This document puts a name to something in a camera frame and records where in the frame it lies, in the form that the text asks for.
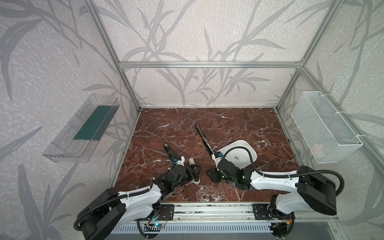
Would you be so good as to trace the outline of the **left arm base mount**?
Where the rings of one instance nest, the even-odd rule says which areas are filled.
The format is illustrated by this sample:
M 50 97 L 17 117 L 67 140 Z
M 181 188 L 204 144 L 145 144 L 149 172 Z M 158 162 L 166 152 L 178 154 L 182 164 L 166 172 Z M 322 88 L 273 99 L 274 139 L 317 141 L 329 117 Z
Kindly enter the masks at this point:
M 175 205 L 173 204 L 156 204 L 150 215 L 144 220 L 151 221 L 172 221 L 175 214 Z

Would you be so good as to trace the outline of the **beige stapler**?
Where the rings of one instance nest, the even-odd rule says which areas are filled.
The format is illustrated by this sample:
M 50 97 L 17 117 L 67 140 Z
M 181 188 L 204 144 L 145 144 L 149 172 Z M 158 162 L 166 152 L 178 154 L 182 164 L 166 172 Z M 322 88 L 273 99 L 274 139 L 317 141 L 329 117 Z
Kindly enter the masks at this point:
M 200 167 L 195 164 L 193 158 L 189 158 L 189 171 L 191 173 L 194 183 L 198 185 L 200 183 Z

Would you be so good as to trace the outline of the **clear plastic wall bin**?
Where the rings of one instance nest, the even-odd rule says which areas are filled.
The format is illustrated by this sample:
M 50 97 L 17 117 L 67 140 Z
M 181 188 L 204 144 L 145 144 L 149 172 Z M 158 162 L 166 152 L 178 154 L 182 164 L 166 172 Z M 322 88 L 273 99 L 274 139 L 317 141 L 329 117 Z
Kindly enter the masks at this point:
M 90 94 L 43 156 L 55 163 L 88 162 L 119 107 L 117 97 Z

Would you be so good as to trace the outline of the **white oval tray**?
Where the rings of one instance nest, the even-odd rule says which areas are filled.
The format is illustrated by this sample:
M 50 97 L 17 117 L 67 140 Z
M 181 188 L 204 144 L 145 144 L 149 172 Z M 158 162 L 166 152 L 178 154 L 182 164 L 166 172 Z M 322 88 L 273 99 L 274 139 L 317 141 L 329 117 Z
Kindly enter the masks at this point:
M 257 160 L 258 156 L 257 156 L 256 151 L 252 148 L 252 146 L 248 142 L 246 142 L 244 140 L 234 141 L 233 143 L 231 143 L 231 144 L 229 144 L 229 145 L 219 149 L 219 152 L 223 153 L 223 155 L 224 155 L 231 148 L 234 148 L 234 147 L 244 147 L 244 148 L 246 148 L 251 153 L 252 161 L 255 162 Z M 249 154 L 244 149 L 237 148 L 237 149 L 234 149 L 234 150 L 230 151 L 226 155 L 225 159 L 228 160 L 229 162 L 232 162 L 239 169 L 244 169 L 247 166 L 251 165 L 251 160 L 250 160 Z

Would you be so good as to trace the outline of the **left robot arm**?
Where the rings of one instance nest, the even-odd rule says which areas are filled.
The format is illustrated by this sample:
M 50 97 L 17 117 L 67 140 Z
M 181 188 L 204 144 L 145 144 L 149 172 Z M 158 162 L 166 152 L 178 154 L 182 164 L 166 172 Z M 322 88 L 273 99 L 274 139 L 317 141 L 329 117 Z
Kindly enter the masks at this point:
M 174 165 L 147 187 L 128 192 L 109 188 L 85 207 L 73 228 L 86 240 L 104 240 L 116 226 L 160 214 L 161 202 L 185 184 L 199 180 L 201 167 Z

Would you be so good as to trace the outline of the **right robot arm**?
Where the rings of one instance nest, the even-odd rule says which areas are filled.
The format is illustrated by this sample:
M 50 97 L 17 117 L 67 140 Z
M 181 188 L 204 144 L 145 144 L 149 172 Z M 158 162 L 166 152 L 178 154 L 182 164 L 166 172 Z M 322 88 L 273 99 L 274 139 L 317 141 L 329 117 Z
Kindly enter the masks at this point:
M 313 170 L 308 166 L 292 172 L 262 172 L 257 168 L 240 169 L 222 159 L 217 168 L 207 171 L 214 183 L 234 184 L 243 191 L 276 190 L 269 205 L 271 214 L 288 215 L 312 209 L 320 214 L 337 214 L 336 197 L 344 190 L 345 180 L 331 170 Z

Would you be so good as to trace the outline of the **aluminium front rail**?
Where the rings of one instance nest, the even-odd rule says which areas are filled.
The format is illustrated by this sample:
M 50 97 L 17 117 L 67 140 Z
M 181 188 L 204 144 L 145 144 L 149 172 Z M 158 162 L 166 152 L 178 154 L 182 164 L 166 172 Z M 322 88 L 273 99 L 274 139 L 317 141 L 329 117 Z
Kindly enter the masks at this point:
M 162 203 L 175 205 L 175 214 L 172 221 L 151 221 L 144 220 L 146 217 L 139 217 L 139 220 L 160 222 L 162 224 L 181 223 L 281 223 L 276 220 L 255 220 L 252 205 L 267 202 L 174 202 Z

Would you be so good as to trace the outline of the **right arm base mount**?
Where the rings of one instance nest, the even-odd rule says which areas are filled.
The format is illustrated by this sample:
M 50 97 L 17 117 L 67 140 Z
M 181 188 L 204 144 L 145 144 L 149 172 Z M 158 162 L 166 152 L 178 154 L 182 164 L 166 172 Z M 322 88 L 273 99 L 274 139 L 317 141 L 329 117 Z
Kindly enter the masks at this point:
M 270 204 L 253 204 L 253 214 L 255 220 L 276 220 L 276 221 L 288 221 L 292 218 L 291 214 L 284 214 L 274 208 L 270 208 Z

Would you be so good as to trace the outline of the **black stapler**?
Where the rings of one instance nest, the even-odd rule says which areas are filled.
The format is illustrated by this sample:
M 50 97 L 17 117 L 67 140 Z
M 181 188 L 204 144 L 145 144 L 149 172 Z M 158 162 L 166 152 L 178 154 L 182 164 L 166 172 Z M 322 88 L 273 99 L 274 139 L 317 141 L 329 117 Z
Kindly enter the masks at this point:
M 203 131 L 201 130 L 201 128 L 199 127 L 198 124 L 195 125 L 195 128 L 196 130 L 198 131 L 198 133 L 200 134 L 200 136 L 202 137 L 203 139 L 203 145 L 205 146 L 205 148 L 207 149 L 208 153 L 210 156 L 214 155 L 215 154 L 215 151 L 214 149 L 212 148 L 212 146 L 210 145 L 209 141 L 207 140 L 206 136 L 204 135 Z
M 174 159 L 181 157 L 168 144 L 164 144 L 164 149 L 168 154 L 170 161 L 174 164 Z

